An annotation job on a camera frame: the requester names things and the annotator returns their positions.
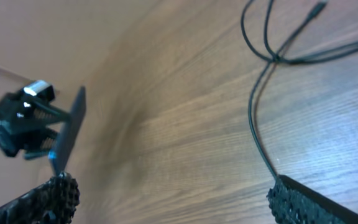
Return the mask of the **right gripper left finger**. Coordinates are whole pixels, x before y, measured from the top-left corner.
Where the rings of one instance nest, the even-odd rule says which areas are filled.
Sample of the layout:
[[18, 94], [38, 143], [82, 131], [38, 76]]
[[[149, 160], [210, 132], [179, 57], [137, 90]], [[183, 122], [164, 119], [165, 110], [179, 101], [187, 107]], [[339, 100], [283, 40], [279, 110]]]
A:
[[80, 204], [78, 183], [61, 172], [0, 207], [0, 224], [72, 222]]

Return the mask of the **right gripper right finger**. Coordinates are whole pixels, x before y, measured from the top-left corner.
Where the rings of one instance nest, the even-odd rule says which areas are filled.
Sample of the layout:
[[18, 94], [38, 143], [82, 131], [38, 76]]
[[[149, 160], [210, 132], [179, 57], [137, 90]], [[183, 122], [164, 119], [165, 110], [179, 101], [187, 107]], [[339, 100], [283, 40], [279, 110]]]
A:
[[277, 176], [267, 200], [276, 223], [358, 224], [358, 213], [286, 175]]

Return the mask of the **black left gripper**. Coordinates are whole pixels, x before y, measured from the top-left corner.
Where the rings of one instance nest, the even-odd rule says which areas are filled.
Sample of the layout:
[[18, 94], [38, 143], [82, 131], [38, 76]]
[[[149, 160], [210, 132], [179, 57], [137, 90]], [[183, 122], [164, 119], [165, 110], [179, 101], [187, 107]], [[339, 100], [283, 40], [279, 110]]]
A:
[[23, 149], [24, 159], [47, 156], [58, 132], [45, 128], [27, 134], [26, 118], [54, 124], [65, 122], [70, 115], [38, 98], [23, 100], [22, 93], [7, 93], [0, 100], [0, 149], [7, 157], [16, 157]]

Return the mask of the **Samsung Galaxy smartphone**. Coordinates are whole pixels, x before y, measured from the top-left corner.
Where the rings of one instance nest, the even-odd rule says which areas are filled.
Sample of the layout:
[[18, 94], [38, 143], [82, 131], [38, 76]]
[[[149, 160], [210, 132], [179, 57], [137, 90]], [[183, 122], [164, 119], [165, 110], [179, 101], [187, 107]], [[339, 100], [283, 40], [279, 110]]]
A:
[[86, 88], [82, 86], [71, 106], [69, 120], [62, 126], [48, 159], [55, 175], [65, 170], [86, 114]]

